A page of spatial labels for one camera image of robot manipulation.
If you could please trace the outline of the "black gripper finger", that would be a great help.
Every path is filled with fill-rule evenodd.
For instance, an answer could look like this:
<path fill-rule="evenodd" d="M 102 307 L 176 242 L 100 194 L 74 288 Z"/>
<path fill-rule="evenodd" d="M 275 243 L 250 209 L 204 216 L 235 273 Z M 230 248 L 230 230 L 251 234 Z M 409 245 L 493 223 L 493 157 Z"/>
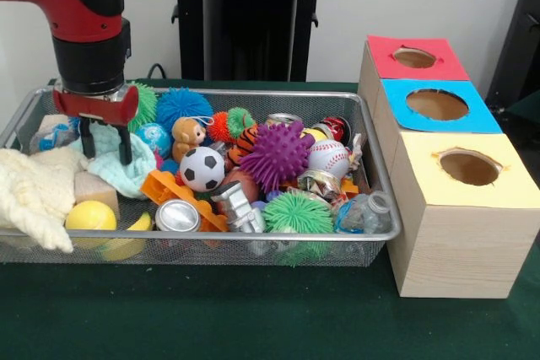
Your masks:
<path fill-rule="evenodd" d="M 130 132 L 126 126 L 118 127 L 118 135 L 120 137 L 119 156 L 123 165 L 129 165 L 132 162 L 132 147 Z"/>
<path fill-rule="evenodd" d="M 91 118 L 81 117 L 81 143 L 87 159 L 93 159 L 95 157 L 95 142 L 90 130 L 90 125 L 93 121 Z"/>

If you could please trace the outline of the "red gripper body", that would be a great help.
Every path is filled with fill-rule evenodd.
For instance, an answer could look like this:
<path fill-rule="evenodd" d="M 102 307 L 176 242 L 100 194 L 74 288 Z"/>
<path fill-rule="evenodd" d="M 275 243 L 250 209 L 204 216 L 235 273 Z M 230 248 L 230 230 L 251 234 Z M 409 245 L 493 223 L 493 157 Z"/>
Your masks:
<path fill-rule="evenodd" d="M 66 116 L 78 116 L 103 121 L 112 126 L 127 126 L 138 112 L 138 89 L 123 85 L 115 93 L 81 95 L 54 88 L 56 108 Z"/>

